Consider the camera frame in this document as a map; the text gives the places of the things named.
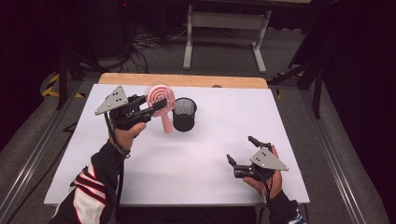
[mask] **wrist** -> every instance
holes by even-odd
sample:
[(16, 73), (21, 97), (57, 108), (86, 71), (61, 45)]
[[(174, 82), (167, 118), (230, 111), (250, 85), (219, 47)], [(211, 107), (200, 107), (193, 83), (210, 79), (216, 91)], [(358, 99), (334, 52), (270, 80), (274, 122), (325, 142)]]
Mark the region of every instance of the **wrist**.
[(114, 143), (113, 139), (111, 136), (108, 138), (108, 142), (124, 157), (124, 158), (129, 158), (131, 155), (129, 154), (131, 152), (131, 149), (124, 149), (122, 146)]

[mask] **white stand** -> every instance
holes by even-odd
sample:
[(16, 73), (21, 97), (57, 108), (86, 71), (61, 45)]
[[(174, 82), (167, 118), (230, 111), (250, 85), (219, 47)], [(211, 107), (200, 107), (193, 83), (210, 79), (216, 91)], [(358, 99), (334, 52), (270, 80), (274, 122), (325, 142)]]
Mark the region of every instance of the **white stand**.
[(264, 38), (270, 16), (271, 10), (267, 10), (265, 15), (193, 12), (192, 5), (189, 5), (189, 14), (187, 18), (187, 44), (186, 51), (184, 53), (183, 68), (186, 70), (191, 68), (192, 27), (229, 28), (259, 31), (257, 41), (253, 42), (251, 45), (259, 71), (260, 73), (265, 73), (266, 68), (264, 61), (262, 60), (260, 48), (262, 46), (262, 40)]

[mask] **hand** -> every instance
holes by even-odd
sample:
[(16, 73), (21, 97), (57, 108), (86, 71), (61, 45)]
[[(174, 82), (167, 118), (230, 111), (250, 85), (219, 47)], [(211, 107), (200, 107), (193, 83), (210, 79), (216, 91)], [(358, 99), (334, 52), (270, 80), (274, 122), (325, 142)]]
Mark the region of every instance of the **hand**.
[[(277, 156), (277, 152), (276, 152), (276, 148), (274, 146), (272, 146), (272, 152), (274, 155)], [(251, 187), (253, 187), (255, 190), (257, 190), (257, 192), (260, 194), (261, 197), (263, 197), (264, 195), (262, 195), (262, 193), (265, 194), (265, 197), (267, 197), (268, 192), (265, 189), (264, 183), (262, 183), (262, 181), (257, 181), (251, 177), (244, 177), (243, 178), (244, 182), (249, 184)], [(272, 177), (267, 179), (267, 185), (268, 188), (270, 189), (270, 196), (269, 199), (273, 199), (281, 190), (282, 190), (282, 174), (280, 173), (279, 170), (275, 170), (275, 173), (273, 174)]]
[[(128, 131), (115, 129), (114, 134), (116, 136), (117, 143), (119, 144), (120, 147), (122, 147), (122, 150), (129, 151), (132, 147), (132, 143), (134, 142), (134, 138), (137, 137), (146, 128), (146, 126), (147, 126), (146, 123), (141, 122), (134, 125)], [(111, 135), (109, 140), (112, 144), (114, 144)]]

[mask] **white tabletop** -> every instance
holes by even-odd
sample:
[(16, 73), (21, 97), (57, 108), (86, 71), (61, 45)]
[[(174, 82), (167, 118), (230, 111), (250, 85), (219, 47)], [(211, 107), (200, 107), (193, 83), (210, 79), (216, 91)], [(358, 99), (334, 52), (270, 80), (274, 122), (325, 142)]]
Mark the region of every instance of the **white tabletop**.
[[(70, 183), (107, 140), (103, 115), (94, 111), (116, 85), (93, 86), (78, 126), (64, 153), (45, 204), (58, 204)], [(147, 86), (123, 86), (127, 96), (145, 94)], [(176, 98), (189, 97), (198, 106), (195, 126), (187, 132), (163, 132), (161, 118), (153, 118), (134, 141), (125, 161), (121, 205), (254, 205), (262, 199), (241, 179), (234, 178), (230, 154), (238, 164), (250, 165), (259, 149), (251, 135), (276, 146), (289, 167), (282, 172), (283, 189), (291, 200), (309, 203), (304, 181), (288, 136), (266, 89), (172, 87)]]

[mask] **pen holder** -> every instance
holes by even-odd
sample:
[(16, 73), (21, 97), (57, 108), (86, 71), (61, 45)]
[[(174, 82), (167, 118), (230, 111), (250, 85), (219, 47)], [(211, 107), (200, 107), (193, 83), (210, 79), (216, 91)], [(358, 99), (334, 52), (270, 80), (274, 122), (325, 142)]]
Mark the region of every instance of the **pen holder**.
[(178, 98), (173, 112), (173, 125), (180, 132), (188, 132), (194, 127), (197, 104), (189, 98)]

